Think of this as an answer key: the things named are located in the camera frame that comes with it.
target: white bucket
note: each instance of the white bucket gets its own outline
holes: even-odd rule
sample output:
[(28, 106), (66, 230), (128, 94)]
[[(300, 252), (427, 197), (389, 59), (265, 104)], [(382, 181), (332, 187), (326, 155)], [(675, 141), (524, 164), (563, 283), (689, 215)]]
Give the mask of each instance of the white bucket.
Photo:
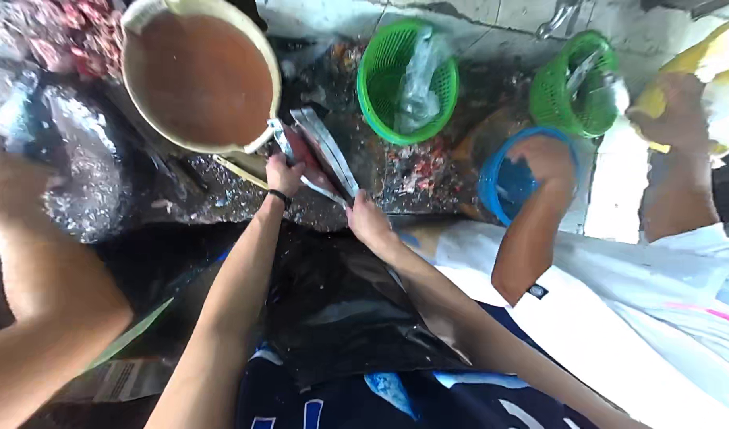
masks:
[(141, 51), (131, 47), (128, 43), (129, 38), (127, 35), (129, 33), (140, 34), (141, 30), (145, 27), (145, 25), (149, 24), (152, 18), (163, 12), (169, 12), (180, 16), (208, 15), (216, 17), (233, 25), (242, 32), (242, 34), (245, 34), (245, 36), (263, 55), (268, 66), (269, 73), (271, 74), (272, 101), (270, 111), (267, 112), (267, 119), (275, 118), (277, 116), (277, 109), (280, 107), (280, 91), (282, 84), (280, 79), (280, 67), (277, 65), (277, 58), (274, 56), (274, 51), (271, 49), (271, 46), (264, 34), (261, 32), (261, 29), (235, 6), (228, 4), (224, 0), (137, 0), (136, 2), (133, 2), (128, 9), (126, 9), (126, 12), (124, 12), (123, 17), (121, 18), (121, 26), (124, 34), (122, 50), (123, 83), (126, 85), (126, 89), (129, 91), (131, 100), (137, 110), (139, 110), (141, 116), (150, 123), (157, 132), (170, 141), (184, 147), (185, 149), (189, 149), (190, 151), (200, 153), (255, 152), (256, 149), (261, 147), (272, 135), (272, 130), (268, 127), (268, 125), (261, 136), (247, 144), (233, 143), (224, 145), (189, 141), (179, 137), (174, 132), (167, 129), (161, 122), (157, 121), (155, 117), (150, 114), (145, 103), (141, 101), (139, 92), (144, 87), (144, 80), (142, 79), (140, 67), (136, 66), (138, 64), (142, 64)]

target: navy blue shirt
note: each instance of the navy blue shirt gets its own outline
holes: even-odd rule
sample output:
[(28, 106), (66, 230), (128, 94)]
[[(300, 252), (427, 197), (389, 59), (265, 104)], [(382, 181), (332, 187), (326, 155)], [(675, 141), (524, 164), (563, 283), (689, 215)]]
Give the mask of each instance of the navy blue shirt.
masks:
[(596, 427), (518, 377), (497, 373), (371, 373), (299, 391), (266, 349), (248, 362), (239, 392), (240, 429)]

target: forearm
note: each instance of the forearm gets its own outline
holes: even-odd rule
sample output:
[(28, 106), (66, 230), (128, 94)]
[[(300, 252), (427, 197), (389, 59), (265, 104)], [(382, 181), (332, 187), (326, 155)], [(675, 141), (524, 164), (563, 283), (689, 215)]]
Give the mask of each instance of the forearm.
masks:
[(196, 331), (248, 334), (266, 300), (283, 210), (277, 197), (264, 200), (213, 281)]
[(658, 183), (650, 183), (646, 197), (645, 238), (653, 242), (716, 224), (719, 215), (714, 206), (708, 152), (673, 148), (663, 161), (668, 170)]
[(571, 182), (545, 182), (527, 200), (499, 246), (492, 285), (510, 305), (552, 265), (555, 235), (572, 198)]
[(101, 261), (47, 218), (0, 225), (7, 301), (0, 331), (0, 427), (17, 427), (81, 374), (131, 320)]
[(0, 258), (7, 301), (19, 321), (115, 312), (131, 317), (126, 298), (92, 249), (65, 235), (45, 214), (27, 224), (1, 225)]
[(518, 375), (602, 428), (644, 427), (616, 411), (569, 373), (511, 334), (448, 278), (403, 245), (375, 253), (405, 281), (408, 296), (434, 334), (449, 337), (474, 367)]
[(251, 328), (266, 301), (284, 204), (272, 195), (229, 252), (147, 428), (233, 426)]

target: water tap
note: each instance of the water tap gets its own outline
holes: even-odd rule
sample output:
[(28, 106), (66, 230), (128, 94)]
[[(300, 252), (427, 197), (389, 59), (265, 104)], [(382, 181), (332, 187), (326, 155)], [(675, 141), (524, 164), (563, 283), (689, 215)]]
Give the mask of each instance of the water tap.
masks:
[[(549, 36), (552, 35), (553, 32), (555, 32), (558, 27), (563, 25), (564, 22), (566, 22), (571, 17), (576, 17), (579, 15), (579, 9), (582, 7), (583, 0), (557, 0), (557, 4), (555, 5), (555, 13), (552, 18), (550, 18), (549, 22), (545, 22), (544, 24), (541, 24), (539, 28), (537, 29), (537, 38), (539, 39), (547, 39)], [(569, 22), (569, 27), (567, 28), (567, 34), (569, 35), (570, 31), (572, 30), (572, 22)]]

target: brown liquid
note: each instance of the brown liquid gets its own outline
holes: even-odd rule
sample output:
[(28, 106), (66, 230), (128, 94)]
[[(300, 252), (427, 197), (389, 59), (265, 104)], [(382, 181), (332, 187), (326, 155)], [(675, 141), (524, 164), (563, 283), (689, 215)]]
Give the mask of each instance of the brown liquid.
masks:
[(143, 103), (178, 137), (245, 145), (267, 127), (272, 82), (245, 34), (215, 17), (164, 13), (142, 31)]

